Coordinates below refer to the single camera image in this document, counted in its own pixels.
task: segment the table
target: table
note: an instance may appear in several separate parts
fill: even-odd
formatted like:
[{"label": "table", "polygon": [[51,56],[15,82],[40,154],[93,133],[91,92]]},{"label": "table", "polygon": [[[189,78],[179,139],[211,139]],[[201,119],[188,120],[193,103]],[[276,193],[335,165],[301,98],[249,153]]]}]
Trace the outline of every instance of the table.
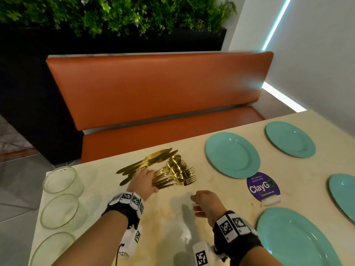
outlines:
[{"label": "table", "polygon": [[[316,144],[316,154],[306,159],[295,158],[273,147],[264,136],[264,127],[275,120],[289,122],[304,130]],[[355,139],[313,111],[225,131],[241,135],[257,149],[261,158],[259,171],[271,176],[281,190],[281,203],[277,206],[288,207],[308,218],[329,239],[343,265],[355,265],[355,225],[333,204],[326,186],[331,174],[355,175]],[[80,229],[72,232],[73,235],[77,238],[86,231],[100,217],[108,201],[126,189],[126,186],[119,186],[125,177],[116,174],[118,169],[169,147],[178,149],[186,163],[196,168],[198,180],[187,187],[172,186],[151,196],[141,219],[143,233],[136,254],[131,258],[119,256],[118,265],[194,265],[192,246],[199,241],[213,243],[207,220],[195,218],[192,211],[190,195],[197,190],[216,192],[227,209],[234,210],[255,225],[266,207],[251,195],[246,179],[223,176],[207,162],[204,146],[212,134],[74,166],[85,185],[80,201],[88,209],[88,218]],[[39,213],[52,197],[43,192]],[[54,232],[57,231],[42,228],[38,216],[31,257],[38,245]]]}]

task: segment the orange booth seat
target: orange booth seat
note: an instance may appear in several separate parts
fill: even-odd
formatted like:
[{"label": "orange booth seat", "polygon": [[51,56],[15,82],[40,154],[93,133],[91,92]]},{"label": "orange booth seat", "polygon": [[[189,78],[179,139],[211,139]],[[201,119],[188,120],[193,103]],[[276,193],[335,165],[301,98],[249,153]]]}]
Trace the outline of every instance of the orange booth seat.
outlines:
[{"label": "orange booth seat", "polygon": [[272,52],[51,57],[47,64],[88,162],[264,118],[257,101]]}]

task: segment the wrist strap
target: wrist strap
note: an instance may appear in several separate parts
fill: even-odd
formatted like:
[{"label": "wrist strap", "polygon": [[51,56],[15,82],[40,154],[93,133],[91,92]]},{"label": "wrist strap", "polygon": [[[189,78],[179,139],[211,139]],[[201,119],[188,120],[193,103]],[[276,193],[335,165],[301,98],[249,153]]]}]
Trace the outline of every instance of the wrist strap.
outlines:
[{"label": "wrist strap", "polygon": [[233,211],[227,211],[213,228],[215,251],[225,253],[235,265],[239,265],[246,253],[262,246],[258,234]]},{"label": "wrist strap", "polygon": [[127,229],[132,228],[132,226],[137,229],[143,214],[144,202],[137,193],[126,191],[115,196],[108,203],[107,208],[103,214],[112,210],[118,211],[128,218]]}]

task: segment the drinking glass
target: drinking glass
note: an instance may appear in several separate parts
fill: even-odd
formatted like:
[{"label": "drinking glass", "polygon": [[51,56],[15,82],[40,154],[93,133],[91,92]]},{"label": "drinking glass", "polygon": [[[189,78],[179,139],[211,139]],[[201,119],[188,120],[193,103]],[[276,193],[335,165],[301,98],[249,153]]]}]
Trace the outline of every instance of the drinking glass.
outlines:
[{"label": "drinking glass", "polygon": [[55,197],[44,207],[40,222],[46,229],[76,230],[85,222],[87,211],[73,194]]},{"label": "drinking glass", "polygon": [[75,241],[68,232],[57,232],[44,240],[33,253],[30,266],[52,265]]},{"label": "drinking glass", "polygon": [[55,169],[46,176],[43,189],[50,194],[69,193],[80,197],[84,191],[84,184],[73,167],[64,166]]}]

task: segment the gold knife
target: gold knife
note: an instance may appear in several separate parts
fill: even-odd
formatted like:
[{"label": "gold knife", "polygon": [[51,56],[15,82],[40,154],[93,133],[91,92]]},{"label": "gold knife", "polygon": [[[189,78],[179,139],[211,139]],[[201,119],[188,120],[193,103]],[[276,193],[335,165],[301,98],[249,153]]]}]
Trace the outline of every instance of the gold knife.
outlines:
[{"label": "gold knife", "polygon": [[[163,161],[171,158],[172,156],[174,156],[176,153],[177,153],[177,150],[174,150],[173,152],[167,153],[167,154],[166,153],[160,154],[159,156],[156,156],[155,158],[149,160],[145,166],[146,166],[146,168],[148,168],[149,166],[152,166],[155,163],[163,162]],[[120,183],[120,186],[124,186],[125,184],[130,182],[133,176],[134,176],[134,173],[129,174],[128,177]]]},{"label": "gold knife", "polygon": [[126,167],[124,167],[124,168],[122,168],[122,169],[119,169],[116,173],[124,173],[124,172],[128,171],[131,167],[134,167],[134,166],[136,166],[136,165],[138,165],[138,164],[141,164],[141,163],[143,163],[143,162],[145,162],[145,161],[148,161],[148,160],[150,160],[150,159],[152,159],[152,158],[155,158],[156,156],[159,156],[159,155],[162,154],[162,153],[170,152],[172,149],[173,149],[173,148],[163,149],[163,150],[157,151],[157,152],[155,152],[155,153],[153,153],[153,154],[150,154],[150,155],[146,156],[145,159],[143,159],[143,160],[141,160],[141,161],[138,161],[138,162],[136,162],[136,163],[133,163],[133,164],[131,164],[131,165],[128,165],[128,166],[126,166]]}]

